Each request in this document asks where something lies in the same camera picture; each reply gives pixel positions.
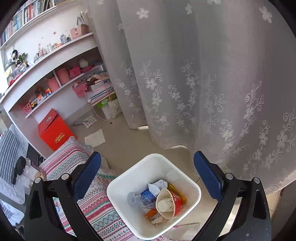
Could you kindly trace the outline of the white tissue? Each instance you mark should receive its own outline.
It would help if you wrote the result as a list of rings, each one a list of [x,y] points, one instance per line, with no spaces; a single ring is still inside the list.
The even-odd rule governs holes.
[[[168,188],[168,183],[167,181],[161,179],[161,180],[158,180],[154,183],[149,183],[148,184],[148,189],[149,189],[149,192],[151,192],[151,194],[154,196],[154,197],[157,197],[159,195],[159,193],[161,192],[162,189],[167,189]]]

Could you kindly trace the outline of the pink storage bin right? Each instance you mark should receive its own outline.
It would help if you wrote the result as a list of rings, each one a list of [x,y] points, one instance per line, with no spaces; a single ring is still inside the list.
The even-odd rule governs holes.
[[[61,85],[64,85],[70,81],[70,75],[66,67],[63,67],[57,70],[56,75]]]

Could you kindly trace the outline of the pink storage bin left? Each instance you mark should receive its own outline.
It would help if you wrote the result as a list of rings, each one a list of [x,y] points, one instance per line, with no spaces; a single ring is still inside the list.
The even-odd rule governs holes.
[[[60,88],[56,77],[52,77],[51,79],[49,79],[47,81],[47,85],[50,88],[51,92],[55,92]]]

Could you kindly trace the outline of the clear plastic water bottle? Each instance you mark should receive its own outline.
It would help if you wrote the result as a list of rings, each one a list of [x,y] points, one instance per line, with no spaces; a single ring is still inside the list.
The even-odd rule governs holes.
[[[145,200],[141,194],[129,193],[127,202],[130,207],[137,209],[153,209],[156,207],[156,200],[154,202]]]

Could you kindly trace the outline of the red paper noodle cup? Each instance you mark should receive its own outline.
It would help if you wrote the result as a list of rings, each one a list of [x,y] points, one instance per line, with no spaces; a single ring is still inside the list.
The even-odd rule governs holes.
[[[173,219],[181,215],[183,202],[180,196],[163,188],[157,196],[156,209],[165,219]]]

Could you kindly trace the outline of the pile of papers and boxes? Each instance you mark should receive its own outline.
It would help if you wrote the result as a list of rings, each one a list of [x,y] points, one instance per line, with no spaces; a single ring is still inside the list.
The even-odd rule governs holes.
[[[107,121],[121,114],[121,107],[107,72],[93,74],[85,83],[84,95],[99,119]]]

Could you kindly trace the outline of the white plastic trash bin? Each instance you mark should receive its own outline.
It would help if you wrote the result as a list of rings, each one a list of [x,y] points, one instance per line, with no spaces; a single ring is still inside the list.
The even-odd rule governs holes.
[[[186,203],[174,218],[153,225],[144,217],[145,210],[132,208],[129,193],[140,194],[149,183],[160,179],[172,184]],[[183,220],[200,202],[202,192],[198,184],[161,154],[149,154],[127,171],[116,177],[107,187],[107,196],[130,231],[141,240],[154,240]]]

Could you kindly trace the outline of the small pink crate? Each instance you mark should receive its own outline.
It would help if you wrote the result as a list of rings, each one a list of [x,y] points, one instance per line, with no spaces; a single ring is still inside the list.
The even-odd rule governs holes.
[[[32,111],[32,106],[29,102],[23,107],[23,111],[25,114],[29,114]]]

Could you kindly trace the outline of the grey sofa with striped cover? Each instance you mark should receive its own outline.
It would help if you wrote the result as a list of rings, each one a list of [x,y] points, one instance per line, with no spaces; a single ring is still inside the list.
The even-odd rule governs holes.
[[[1,136],[1,208],[9,222],[15,226],[24,217],[25,191],[12,183],[19,157],[26,157],[29,143],[14,125]]]

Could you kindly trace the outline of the white lace floral curtain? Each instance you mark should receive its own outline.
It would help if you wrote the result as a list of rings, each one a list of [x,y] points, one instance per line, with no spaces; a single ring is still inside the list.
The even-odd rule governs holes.
[[[295,1],[85,1],[130,128],[267,193],[295,180]]]

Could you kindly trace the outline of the white paper on floor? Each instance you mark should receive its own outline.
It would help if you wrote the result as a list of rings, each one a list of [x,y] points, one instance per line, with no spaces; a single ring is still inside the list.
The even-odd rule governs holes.
[[[102,129],[85,137],[85,144],[91,147],[97,147],[105,142],[106,140]]]

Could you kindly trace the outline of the pink basket lower shelf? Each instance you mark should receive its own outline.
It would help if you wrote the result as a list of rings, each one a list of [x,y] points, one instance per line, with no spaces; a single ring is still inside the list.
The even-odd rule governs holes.
[[[80,98],[80,97],[84,97],[85,96],[85,92],[87,90],[87,83],[83,82],[83,83],[76,83],[72,86],[73,91],[76,93],[76,95]]]

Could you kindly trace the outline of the patterned striped tablecloth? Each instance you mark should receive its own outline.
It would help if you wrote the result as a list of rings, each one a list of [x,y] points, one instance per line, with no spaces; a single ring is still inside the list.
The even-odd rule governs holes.
[[[47,180],[56,180],[62,174],[72,173],[93,152],[91,146],[70,137],[41,164],[41,169],[46,173]],[[78,200],[79,208],[103,240],[139,240],[122,221],[107,197],[107,186],[115,177],[107,160],[102,158],[101,167],[88,191],[83,199]]]

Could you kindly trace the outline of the red cardboard gift box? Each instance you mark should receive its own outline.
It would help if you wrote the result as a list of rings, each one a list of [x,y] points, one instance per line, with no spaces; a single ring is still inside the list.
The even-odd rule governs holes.
[[[55,109],[38,124],[39,137],[53,150],[59,149],[70,137],[77,138]]]

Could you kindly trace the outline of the pink storage bin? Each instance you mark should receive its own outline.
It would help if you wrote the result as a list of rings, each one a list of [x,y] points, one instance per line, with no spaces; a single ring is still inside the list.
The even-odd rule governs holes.
[[[50,88],[51,92],[55,92],[60,88],[56,77],[52,77],[51,79],[49,79],[47,81],[47,85]]]
[[[66,67],[63,67],[57,70],[56,75],[61,85],[64,85],[70,81],[70,75]]]

